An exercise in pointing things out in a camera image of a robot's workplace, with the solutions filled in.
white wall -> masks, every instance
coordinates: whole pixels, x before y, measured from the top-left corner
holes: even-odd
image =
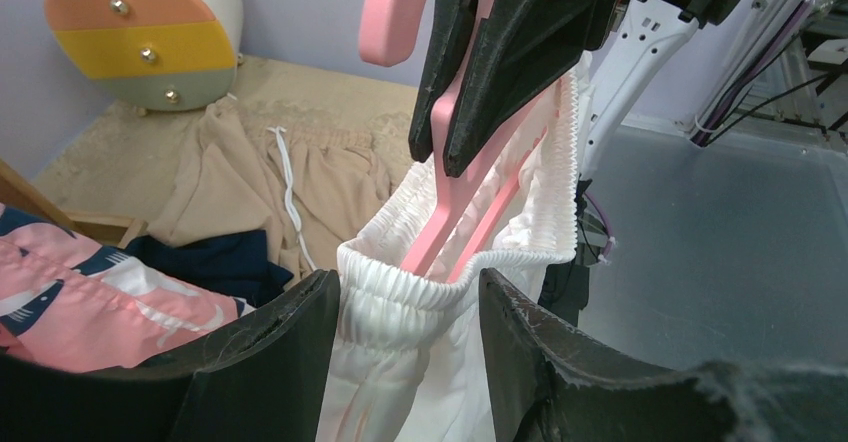
[[[0,158],[26,177],[110,100],[59,49],[43,6],[43,0],[0,0]]]

clothing pile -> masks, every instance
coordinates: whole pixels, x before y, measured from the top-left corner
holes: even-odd
[[[371,135],[255,122],[231,97],[207,107],[161,216],[125,249],[0,205],[0,351],[135,367],[335,269],[390,195]]]

beige fabric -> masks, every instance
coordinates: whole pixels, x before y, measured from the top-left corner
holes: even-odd
[[[174,192],[150,233],[171,246],[264,229],[268,259],[294,274],[310,268],[285,210],[282,160],[274,134],[285,121],[248,124],[251,117],[224,98],[189,131]],[[336,248],[352,239],[389,198],[390,181],[371,150],[371,135],[296,127],[284,134],[294,173],[294,203],[307,250],[318,268],[336,268]]]

yellow stripe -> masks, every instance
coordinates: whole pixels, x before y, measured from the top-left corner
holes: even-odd
[[[194,72],[235,67],[227,33],[217,20],[194,24],[54,32],[59,45],[92,79]],[[142,60],[153,49],[156,61]]]

metal screw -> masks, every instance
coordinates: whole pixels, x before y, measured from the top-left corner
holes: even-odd
[[[118,15],[127,15],[130,12],[130,6],[123,0],[110,0],[109,8]]]
[[[148,64],[156,62],[156,52],[153,52],[153,49],[151,49],[150,47],[145,47],[141,49],[141,60],[147,62]]]
[[[755,10],[763,10],[768,7],[768,1],[766,0],[754,0],[753,7]]]
[[[180,93],[174,89],[168,89],[165,91],[165,98],[168,99],[168,102],[176,104],[180,101]]]

